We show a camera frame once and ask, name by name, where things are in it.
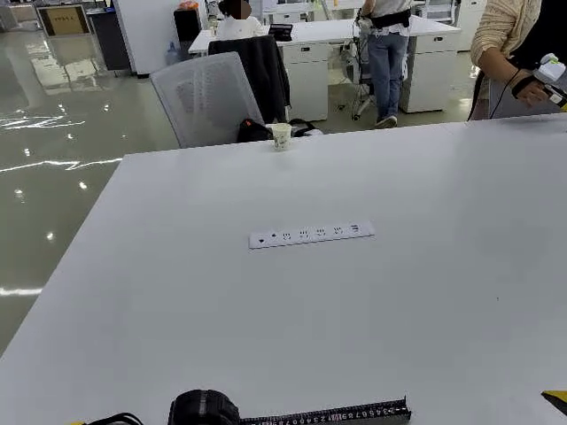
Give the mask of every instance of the power strip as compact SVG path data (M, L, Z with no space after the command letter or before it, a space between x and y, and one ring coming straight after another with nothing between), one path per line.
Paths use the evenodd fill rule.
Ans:
M374 234L374 227L369 221L354 221L352 223L331 226L312 226L294 230L252 233L249 246L252 250L257 250L259 248L297 245L299 243L316 243L373 236Z

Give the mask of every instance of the measuring tape blade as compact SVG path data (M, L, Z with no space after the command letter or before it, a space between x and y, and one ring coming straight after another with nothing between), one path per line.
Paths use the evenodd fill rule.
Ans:
M348 421L348 425L372 425L375 420L409 421L411 411L406 399L372 403L369 405L340 407L315 412L292 413L282 416L245 418L240 425L320 425L327 422Z

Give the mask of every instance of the paper cup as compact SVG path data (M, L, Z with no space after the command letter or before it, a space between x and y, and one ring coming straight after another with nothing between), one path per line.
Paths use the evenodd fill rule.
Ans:
M274 144L276 151L285 151L290 146L291 126L285 123L272 124L272 133L274 134Z

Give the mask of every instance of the hand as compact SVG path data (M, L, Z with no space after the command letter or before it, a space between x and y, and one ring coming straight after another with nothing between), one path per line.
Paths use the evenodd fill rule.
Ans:
M535 106L549 99L549 95L543 89L543 82L532 81L517 94L517 98L528 107Z

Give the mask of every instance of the black bag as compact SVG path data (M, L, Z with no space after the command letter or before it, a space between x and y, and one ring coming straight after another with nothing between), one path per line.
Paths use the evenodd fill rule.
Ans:
M322 135L322 131L319 130L317 127L315 127L313 124L311 124L309 121L305 121L302 120L301 118L296 118L290 121L290 125L291 126L305 126L305 128L296 130L293 133L293 137L305 137L308 135L312 135L311 132L315 131L315 134L321 134Z
M262 140L274 140L272 130L248 118L240 123L237 143L260 142Z

